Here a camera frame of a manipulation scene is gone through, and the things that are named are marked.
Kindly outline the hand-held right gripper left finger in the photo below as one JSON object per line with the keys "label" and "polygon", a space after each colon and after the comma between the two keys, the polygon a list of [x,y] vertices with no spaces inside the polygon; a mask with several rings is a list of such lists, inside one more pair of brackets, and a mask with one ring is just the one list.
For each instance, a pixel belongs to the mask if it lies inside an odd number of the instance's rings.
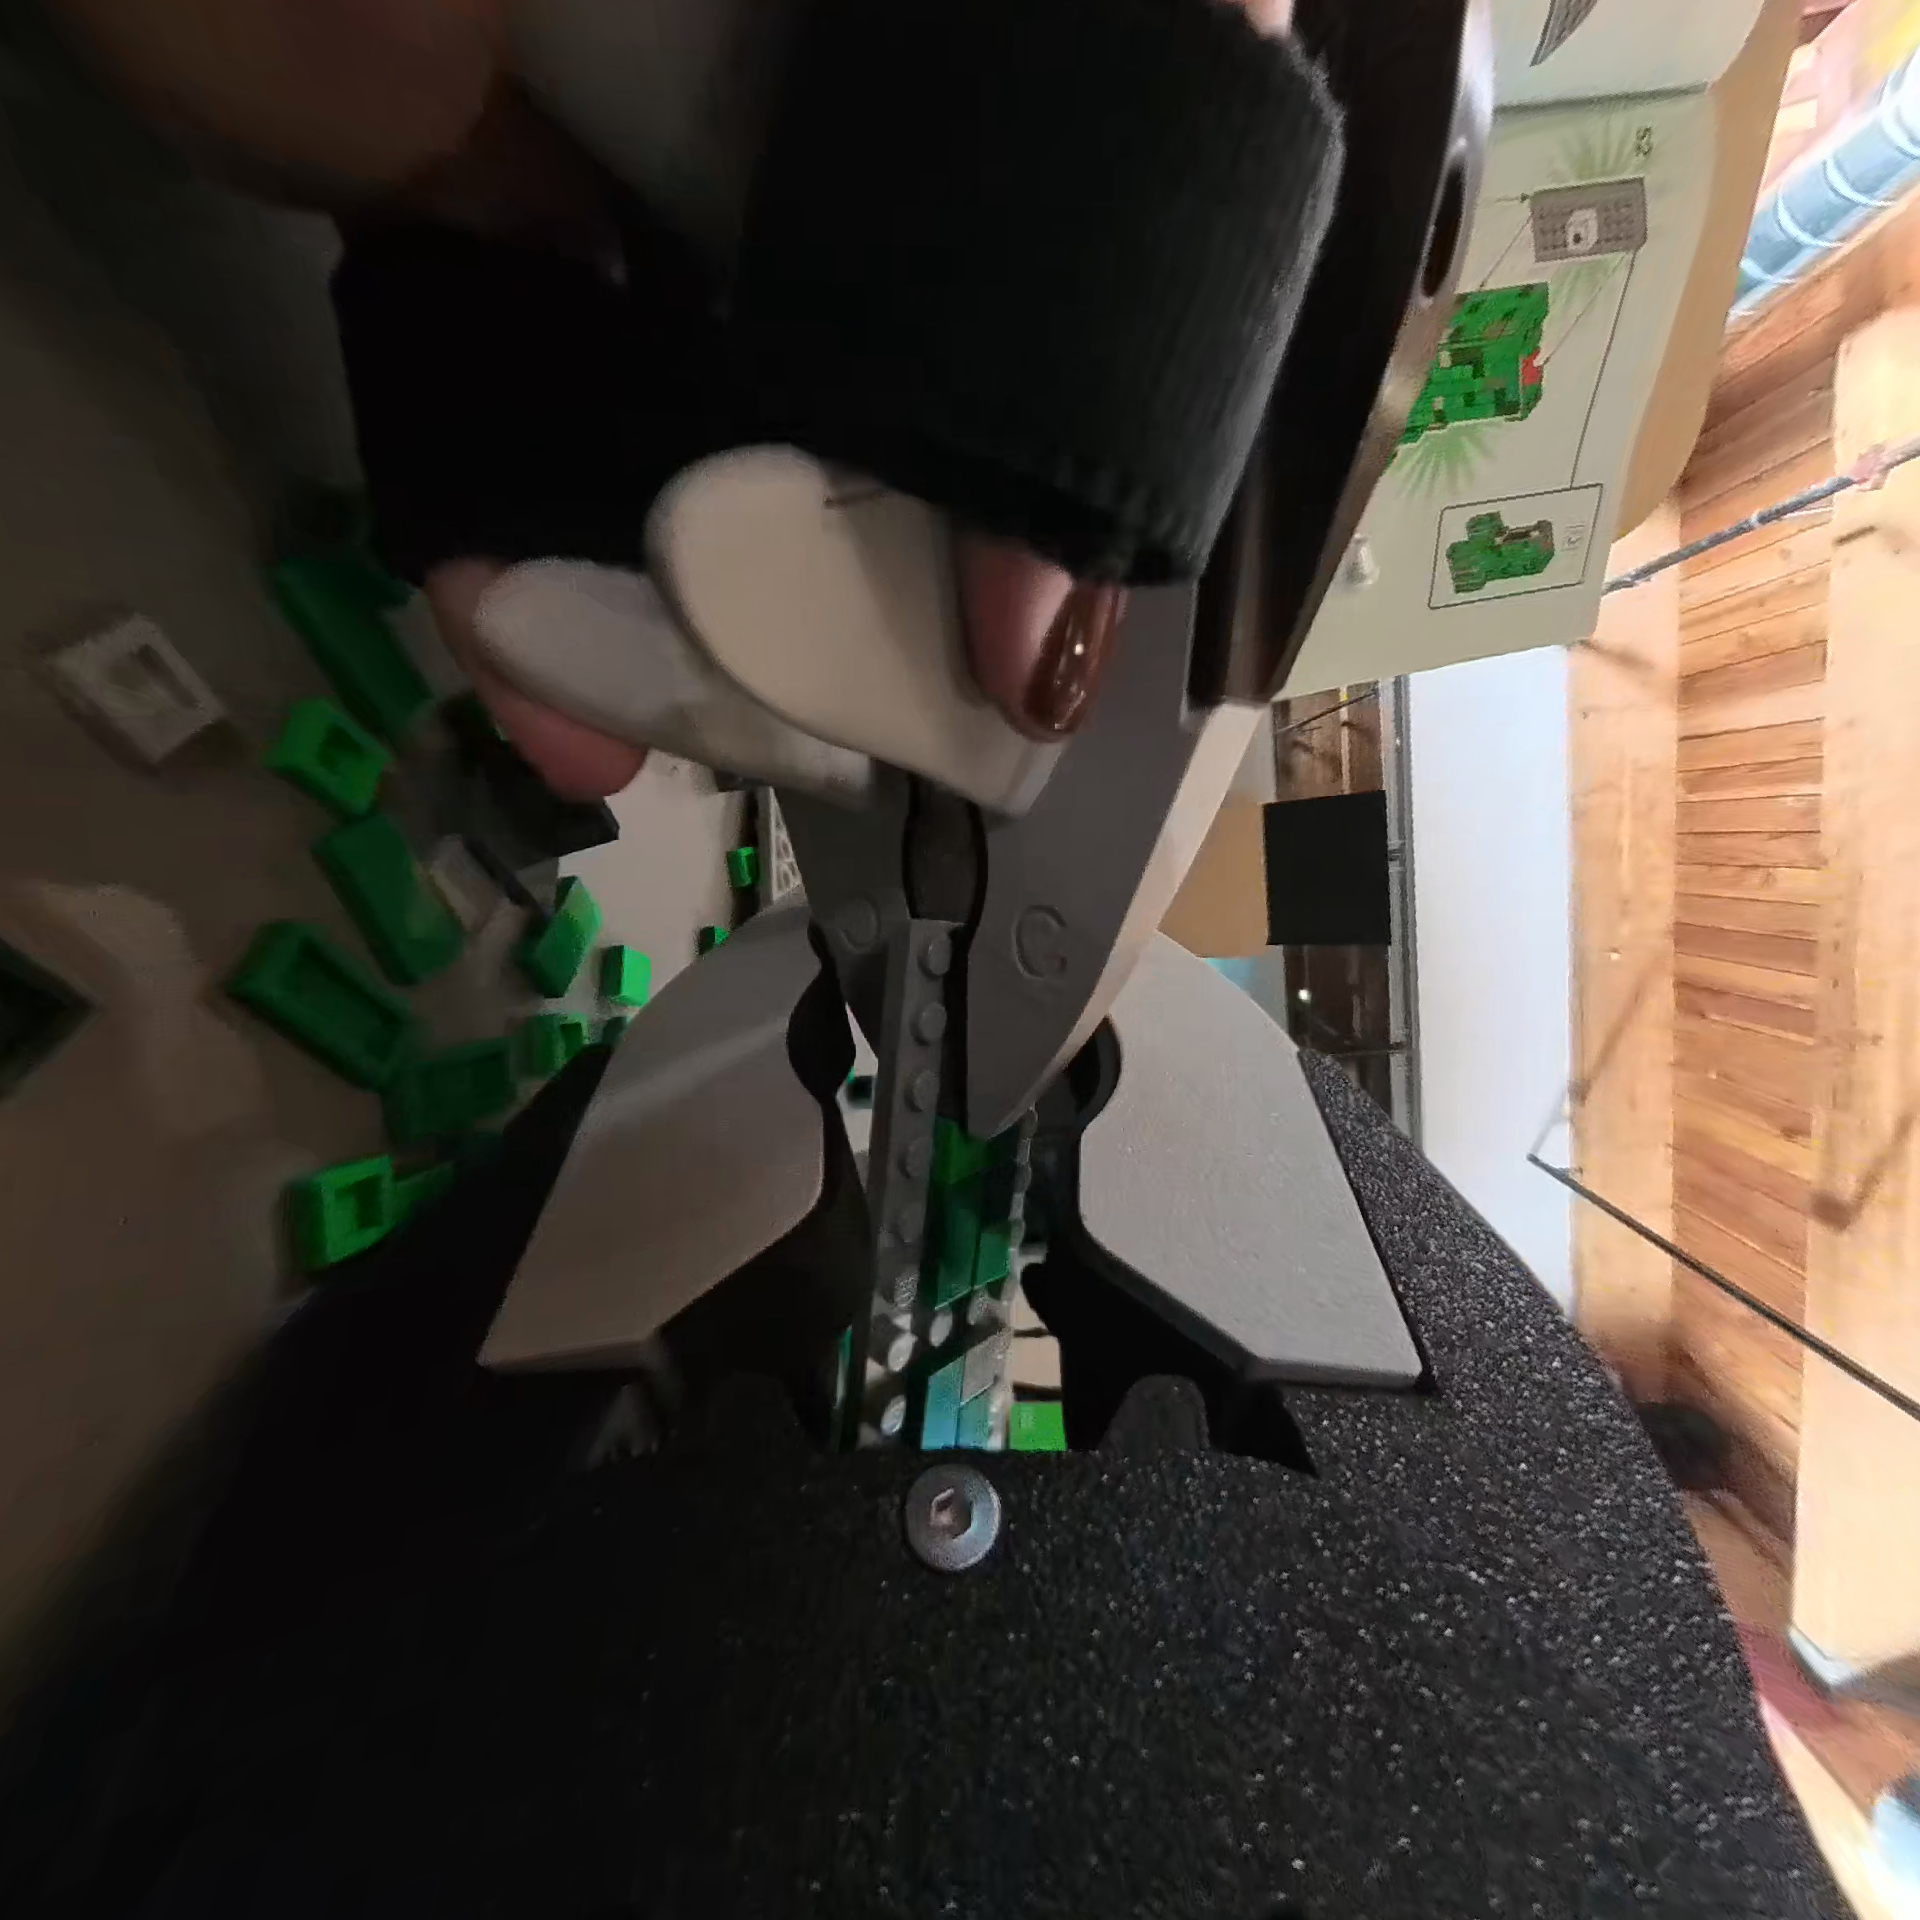
{"label": "hand-held right gripper left finger", "polygon": [[480,1362],[642,1371],[672,1408],[771,1378],[835,1440],[872,1293],[838,1099],[850,1068],[843,995],[799,903],[680,971],[612,1048]]}

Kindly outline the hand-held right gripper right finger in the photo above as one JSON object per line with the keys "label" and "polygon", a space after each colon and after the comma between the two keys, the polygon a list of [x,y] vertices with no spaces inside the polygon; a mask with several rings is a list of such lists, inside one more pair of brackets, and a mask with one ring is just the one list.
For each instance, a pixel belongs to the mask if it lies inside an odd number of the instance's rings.
{"label": "hand-held right gripper right finger", "polygon": [[1424,1356],[1285,1026],[1152,944],[1040,1109],[1040,1261],[1063,1440],[1190,1388],[1218,1449],[1298,1449],[1291,1388],[1405,1394]]}

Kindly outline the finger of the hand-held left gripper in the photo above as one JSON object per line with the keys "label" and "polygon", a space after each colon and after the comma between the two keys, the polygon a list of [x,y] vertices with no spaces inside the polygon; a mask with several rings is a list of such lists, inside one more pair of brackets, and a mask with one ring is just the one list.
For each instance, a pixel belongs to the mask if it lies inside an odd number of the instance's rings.
{"label": "finger of the hand-held left gripper", "polygon": [[909,925],[906,825],[909,779],[875,768],[862,795],[820,797],[779,786],[799,889],[838,996],[875,1055],[909,1045],[915,1001],[901,971]]}
{"label": "finger of the hand-held left gripper", "polygon": [[1031,810],[987,828],[966,949],[965,1120],[997,1136],[1087,1043],[1160,928],[1264,709],[1196,705],[1194,657],[1231,634],[1221,593],[1139,593],[1087,720]]}

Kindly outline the grey brick plate green tiles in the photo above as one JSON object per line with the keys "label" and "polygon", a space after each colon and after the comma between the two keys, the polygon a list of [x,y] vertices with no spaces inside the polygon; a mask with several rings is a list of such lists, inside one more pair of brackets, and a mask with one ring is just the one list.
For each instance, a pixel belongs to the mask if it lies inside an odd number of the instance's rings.
{"label": "grey brick plate green tiles", "polygon": [[858,1449],[1005,1452],[1023,1200],[1038,1115],[974,1136],[958,1115],[963,933],[907,920],[885,946],[862,1176],[862,1293],[843,1345]]}

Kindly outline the grey desk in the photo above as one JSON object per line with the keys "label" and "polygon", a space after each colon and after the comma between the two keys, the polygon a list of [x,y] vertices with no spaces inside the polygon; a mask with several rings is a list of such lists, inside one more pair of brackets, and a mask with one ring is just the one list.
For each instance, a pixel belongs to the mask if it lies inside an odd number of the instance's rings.
{"label": "grey desk", "polygon": [[[440,99],[416,8],[4,4],[4,996],[55,999],[4,1040],[4,1696],[150,1612],[303,1291],[280,1192],[382,1145],[224,986],[266,922],[347,933],[263,763],[325,690],[268,569],[349,513],[372,539],[333,212]],[[124,612],[230,716],[158,773],[39,667]]]}

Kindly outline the person's left hand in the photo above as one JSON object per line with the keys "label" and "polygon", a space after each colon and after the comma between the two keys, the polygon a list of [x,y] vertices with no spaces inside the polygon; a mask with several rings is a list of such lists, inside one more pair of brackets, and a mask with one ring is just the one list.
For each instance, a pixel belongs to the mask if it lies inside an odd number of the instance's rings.
{"label": "person's left hand", "polygon": [[[440,643],[516,754],[559,797],[610,801],[650,749],[542,705],[483,653],[477,612],[502,561],[443,561],[423,576]],[[1022,737],[1059,743],[1077,731],[1114,658],[1124,593],[1075,583],[1059,568],[994,538],[958,538],[954,580],[980,697]]]}

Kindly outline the plain grey brick plate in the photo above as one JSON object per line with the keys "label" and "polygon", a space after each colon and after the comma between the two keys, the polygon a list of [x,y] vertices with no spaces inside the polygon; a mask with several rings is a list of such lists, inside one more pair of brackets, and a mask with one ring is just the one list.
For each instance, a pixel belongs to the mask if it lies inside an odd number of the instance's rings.
{"label": "plain grey brick plate", "polygon": [[751,850],[755,882],[747,889],[747,920],[787,906],[807,907],[810,899],[796,842],[779,795],[767,785],[751,791]]}

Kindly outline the tan board stand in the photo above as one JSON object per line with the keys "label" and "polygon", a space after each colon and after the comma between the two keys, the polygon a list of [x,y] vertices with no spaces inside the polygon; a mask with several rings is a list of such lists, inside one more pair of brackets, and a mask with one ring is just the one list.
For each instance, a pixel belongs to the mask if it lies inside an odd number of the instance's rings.
{"label": "tan board stand", "polygon": [[1222,802],[1158,928],[1203,959],[1252,959],[1269,946],[1264,804]]}

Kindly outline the dark grey brick plate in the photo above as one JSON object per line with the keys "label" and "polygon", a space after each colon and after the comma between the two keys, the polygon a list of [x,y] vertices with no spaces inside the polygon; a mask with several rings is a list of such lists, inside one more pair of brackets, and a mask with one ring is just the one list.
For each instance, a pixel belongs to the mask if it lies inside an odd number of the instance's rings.
{"label": "dark grey brick plate", "polygon": [[470,692],[436,706],[424,733],[428,817],[514,906],[542,915],[559,864],[612,845],[619,823],[604,801],[565,801],[507,740]]}

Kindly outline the pile of loose green bricks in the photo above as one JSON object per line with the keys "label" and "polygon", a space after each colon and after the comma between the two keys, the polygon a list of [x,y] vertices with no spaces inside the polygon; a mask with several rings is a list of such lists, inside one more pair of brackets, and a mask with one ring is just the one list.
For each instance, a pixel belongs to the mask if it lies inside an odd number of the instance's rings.
{"label": "pile of loose green bricks", "polygon": [[291,533],[268,588],[325,690],[286,712],[263,768],[317,804],[308,856],[347,933],[266,922],[224,991],[378,1105],[380,1147],[280,1192],[283,1253],[299,1282],[319,1282],[429,1210],[531,1096],[621,1043],[655,964],[608,936],[579,873],[604,849],[565,860],[548,887],[527,873],[546,893],[535,915],[431,825],[428,724],[475,692],[429,683],[400,631],[413,593],[355,513]]}

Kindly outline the open instruction booklet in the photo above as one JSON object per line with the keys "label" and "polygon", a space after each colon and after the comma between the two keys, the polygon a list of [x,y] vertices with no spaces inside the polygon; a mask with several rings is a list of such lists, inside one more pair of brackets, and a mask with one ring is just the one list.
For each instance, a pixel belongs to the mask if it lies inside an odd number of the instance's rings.
{"label": "open instruction booklet", "polygon": [[1640,429],[1732,297],[1797,4],[1490,4],[1494,120],[1456,296],[1285,699],[1586,637],[1664,483]]}

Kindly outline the white flat tile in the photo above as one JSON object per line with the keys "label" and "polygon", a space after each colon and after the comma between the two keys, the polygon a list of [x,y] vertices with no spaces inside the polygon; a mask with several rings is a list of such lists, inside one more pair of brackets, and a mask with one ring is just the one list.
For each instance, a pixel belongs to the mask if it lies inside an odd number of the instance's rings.
{"label": "white flat tile", "polygon": [[39,658],[55,697],[124,759],[158,773],[221,733],[229,709],[149,615],[124,612]]}

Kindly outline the silver air duct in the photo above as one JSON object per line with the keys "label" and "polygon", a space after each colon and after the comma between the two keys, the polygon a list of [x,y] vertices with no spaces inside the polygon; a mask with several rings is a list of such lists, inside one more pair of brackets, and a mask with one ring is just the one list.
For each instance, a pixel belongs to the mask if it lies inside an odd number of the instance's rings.
{"label": "silver air duct", "polygon": [[1867,106],[1787,168],[1756,203],[1734,276],[1734,324],[1898,208],[1918,178],[1918,52]]}

